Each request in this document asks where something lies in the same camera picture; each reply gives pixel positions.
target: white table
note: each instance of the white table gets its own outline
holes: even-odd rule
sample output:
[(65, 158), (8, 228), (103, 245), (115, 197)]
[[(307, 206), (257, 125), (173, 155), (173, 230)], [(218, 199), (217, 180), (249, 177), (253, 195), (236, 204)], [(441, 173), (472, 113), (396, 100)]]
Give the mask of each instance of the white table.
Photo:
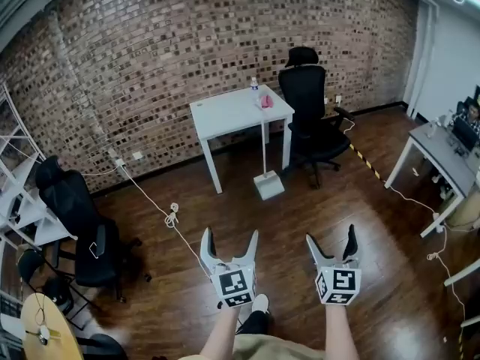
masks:
[(431, 231), (435, 230), (442, 221), (445, 220), (458, 204), (461, 203), (475, 184), (475, 174), (467, 166), (466, 161), (455, 153), (455, 147), (449, 144), (449, 134), (443, 127), (438, 127), (435, 134), (427, 137), (430, 124), (424, 124), (409, 132), (409, 139), (403, 148), (402, 154), (398, 158), (394, 169), (391, 171), (388, 180), (385, 182), (385, 188), (389, 188), (397, 177), (398, 172), (404, 165), (407, 155), (412, 146), (415, 146), (421, 153), (439, 170), (443, 178), (451, 185), (456, 194), (455, 199), (435, 219), (422, 233), (421, 237), (425, 237)]
[[(267, 129), (269, 122), (275, 120), (284, 121), (282, 158), (282, 169), (284, 169), (290, 162), (292, 131), (288, 128), (288, 124), (292, 122), (292, 116), (295, 111), (267, 85), (261, 85), (259, 90), (260, 94), (268, 94), (274, 102), (272, 108), (265, 108), (263, 112)], [(202, 145), (211, 178), (217, 193), (221, 194), (222, 187), (220, 186), (220, 180), (218, 180), (212, 153), (210, 152), (209, 139), (253, 127), (254, 125), (260, 125), (262, 113), (254, 105), (250, 88), (239, 89), (238, 91), (231, 91), (195, 101), (190, 104), (190, 108), (196, 134)]]

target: office chair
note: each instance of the office chair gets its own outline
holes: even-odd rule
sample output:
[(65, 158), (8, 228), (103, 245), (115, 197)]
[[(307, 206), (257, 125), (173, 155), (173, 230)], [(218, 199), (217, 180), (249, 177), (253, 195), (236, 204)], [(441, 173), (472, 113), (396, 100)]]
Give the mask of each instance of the office chair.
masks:
[(353, 121), (345, 109), (335, 107), (337, 118), (322, 119), (325, 115), (324, 85), (325, 70), (317, 65), (319, 59), (314, 49), (296, 46), (289, 50), (285, 69), (278, 74), (278, 82), (285, 101), (295, 110), (288, 125), (292, 131), (292, 153), (298, 157), (294, 166), (308, 163), (315, 175), (316, 189), (320, 188), (317, 163), (326, 163), (340, 169), (332, 161), (349, 148), (350, 140), (340, 130), (343, 119)]
[(59, 274), (45, 259), (45, 257), (38, 251), (33, 249), (27, 249), (25, 252), (22, 253), (22, 256), (16, 262), (16, 267), (18, 268), (19, 275), (23, 281), (31, 288), (31, 290), (35, 293), (38, 292), (32, 286), (31, 279), (33, 275), (41, 266), (46, 264), (55, 274), (54, 277), (48, 277), (45, 281), (45, 284), (40, 288), (41, 292), (48, 296), (53, 302), (57, 305), (58, 309), (65, 315), (74, 308), (74, 297), (72, 296), (70, 290), (73, 290), (77, 295), (79, 295), (83, 300), (85, 300), (85, 304), (79, 308), (77, 312), (71, 317), (67, 318), (67, 320), (79, 330), (83, 331), (83, 327), (79, 327), (77, 324), (74, 323), (75, 316), (86, 307), (86, 305), (92, 305), (93, 307), (97, 308), (99, 311), (101, 309), (91, 301), (89, 301), (84, 295), (82, 295), (79, 291), (71, 285), (71, 280), (68, 280), (63, 275)]
[(43, 202), (68, 232), (78, 237), (75, 254), (64, 252), (60, 243), (55, 243), (53, 265), (58, 266), (58, 257), (75, 260), (74, 276), (78, 285), (114, 286), (117, 300), (126, 302), (120, 283), (122, 264), (132, 261), (131, 248), (142, 242), (138, 238), (127, 245), (120, 242), (115, 221), (98, 213), (80, 172), (64, 171), (57, 156), (50, 156), (40, 164), (35, 182)]

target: chair backrest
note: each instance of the chair backrest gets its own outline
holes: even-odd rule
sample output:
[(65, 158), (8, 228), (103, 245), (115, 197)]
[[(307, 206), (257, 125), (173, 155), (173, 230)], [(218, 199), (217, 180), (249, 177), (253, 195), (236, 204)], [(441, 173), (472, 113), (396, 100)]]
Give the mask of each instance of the chair backrest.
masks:
[(35, 183), (40, 198), (68, 232), (76, 236), (96, 233), (101, 216), (80, 172), (64, 171), (57, 156), (50, 156), (37, 168)]
[(30, 280), (37, 269), (45, 263), (45, 258), (36, 250), (27, 249), (16, 262), (16, 267), (23, 281), (30, 285)]
[(293, 122), (309, 128), (325, 115), (325, 70), (319, 65), (315, 50), (298, 46), (289, 51), (289, 61), (278, 74), (285, 101), (295, 110)]

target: chair headrest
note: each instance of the chair headrest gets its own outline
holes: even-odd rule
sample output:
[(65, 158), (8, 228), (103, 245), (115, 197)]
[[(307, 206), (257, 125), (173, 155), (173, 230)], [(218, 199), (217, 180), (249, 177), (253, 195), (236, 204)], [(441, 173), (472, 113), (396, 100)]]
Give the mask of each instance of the chair headrest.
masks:
[(43, 161), (35, 173), (35, 184), (42, 190), (62, 180), (65, 171), (59, 166), (59, 157), (50, 156)]
[(285, 68), (302, 64), (318, 64), (318, 55), (315, 49), (308, 46), (296, 46), (288, 51), (288, 62)]

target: shoe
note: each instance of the shoe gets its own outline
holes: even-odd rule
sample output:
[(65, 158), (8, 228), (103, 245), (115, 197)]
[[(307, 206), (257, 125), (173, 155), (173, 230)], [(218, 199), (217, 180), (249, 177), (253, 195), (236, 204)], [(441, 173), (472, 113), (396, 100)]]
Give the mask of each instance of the shoe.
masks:
[(262, 311), (266, 314), (269, 311), (269, 304), (270, 301), (267, 295), (260, 293), (259, 295), (256, 295), (255, 300), (253, 300), (252, 312)]

